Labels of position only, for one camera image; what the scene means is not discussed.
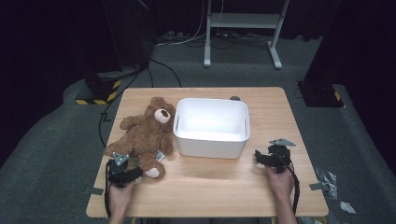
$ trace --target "teddy bear arm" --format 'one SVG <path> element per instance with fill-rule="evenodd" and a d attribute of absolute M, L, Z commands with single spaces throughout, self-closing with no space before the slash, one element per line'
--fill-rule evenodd
<path fill-rule="evenodd" d="M 172 154 L 173 144 L 172 144 L 172 135 L 170 133 L 165 133 L 163 135 L 163 139 L 161 140 L 160 150 L 166 156 Z"/>
<path fill-rule="evenodd" d="M 122 130 L 132 129 L 135 125 L 139 124 L 139 122 L 143 119 L 144 119 L 143 115 L 126 117 L 120 123 L 120 128 Z"/>

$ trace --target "teddy bear snout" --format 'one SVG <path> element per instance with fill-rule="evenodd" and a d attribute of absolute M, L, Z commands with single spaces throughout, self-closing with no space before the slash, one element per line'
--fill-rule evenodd
<path fill-rule="evenodd" d="M 171 115 L 168 111 L 164 109 L 158 109 L 155 111 L 155 119 L 158 120 L 160 123 L 165 124 L 171 119 Z"/>

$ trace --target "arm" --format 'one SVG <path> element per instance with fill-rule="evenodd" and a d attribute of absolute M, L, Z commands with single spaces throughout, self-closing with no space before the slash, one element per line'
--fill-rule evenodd
<path fill-rule="evenodd" d="M 135 125 L 137 125 L 138 123 L 141 122 L 141 120 L 144 120 L 144 119 L 145 119 L 144 115 L 126 117 L 121 121 L 120 129 L 122 129 L 122 130 L 132 129 Z"/>
<path fill-rule="evenodd" d="M 277 174 L 269 166 L 265 166 L 265 170 L 269 176 L 270 187 L 275 196 L 276 216 L 279 224 L 297 224 L 290 202 L 291 190 L 294 187 L 291 173 L 285 170 L 282 174 Z"/>
<path fill-rule="evenodd" d="M 109 224 L 122 224 L 126 213 L 128 212 L 129 205 L 132 200 L 132 189 L 134 188 L 134 181 L 129 183 L 125 188 L 119 189 L 111 186 L 109 190 L 110 196 L 110 211 L 111 217 Z"/>

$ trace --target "gray carpet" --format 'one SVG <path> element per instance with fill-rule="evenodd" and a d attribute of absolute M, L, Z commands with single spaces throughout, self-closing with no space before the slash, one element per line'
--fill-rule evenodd
<path fill-rule="evenodd" d="M 334 85 L 346 107 L 314 108 L 305 106 L 297 88 L 296 81 L 304 80 L 319 43 L 280 39 L 277 51 L 282 70 L 275 70 L 263 42 L 212 49 L 210 68 L 203 68 L 202 47 L 156 47 L 151 58 L 174 69 L 183 87 L 283 88 L 314 167 L 337 177 L 338 199 L 326 200 L 331 211 L 329 222 L 395 223 L 395 176 L 365 131 L 347 90 Z M 219 48 L 230 44 L 213 41 Z M 150 63 L 149 70 L 143 71 L 130 88 L 151 87 L 149 71 L 154 87 L 178 87 L 169 69 Z M 120 88 L 126 88 L 131 80 L 124 78 Z M 76 105 L 74 100 L 83 84 L 81 80 L 64 91 L 63 105 L 32 127 L 2 167 L 1 224 L 107 223 L 85 213 L 90 197 L 85 191 L 93 186 L 102 159 L 98 122 L 106 105 Z M 119 102 L 117 99 L 108 109 L 109 119 L 115 117 Z M 112 121 L 102 124 L 105 142 L 111 125 Z M 343 211 L 340 202 L 350 203 L 357 214 Z M 262 223 L 269 223 L 269 219 L 262 218 Z"/>

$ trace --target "metal bracket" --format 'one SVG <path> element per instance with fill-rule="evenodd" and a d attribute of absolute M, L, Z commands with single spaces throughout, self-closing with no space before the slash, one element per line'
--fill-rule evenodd
<path fill-rule="evenodd" d="M 85 194 L 89 194 L 89 195 L 91 195 L 91 194 L 102 195 L 103 190 L 102 189 L 97 189 L 97 188 L 87 187 L 87 188 L 85 188 L 84 193 Z"/>
<path fill-rule="evenodd" d="M 270 143 L 274 144 L 274 145 L 277 145 L 277 146 L 284 146 L 284 147 L 287 147 L 287 146 L 295 147 L 296 146 L 294 143 L 292 143 L 291 141 L 288 141 L 288 140 L 286 140 L 284 138 L 279 138 L 279 139 L 276 139 L 276 140 L 272 140 L 272 141 L 270 141 Z"/>
<path fill-rule="evenodd" d="M 121 166 L 125 161 L 129 159 L 129 155 L 122 155 L 117 152 L 113 152 L 114 161 L 116 161 L 117 166 Z"/>

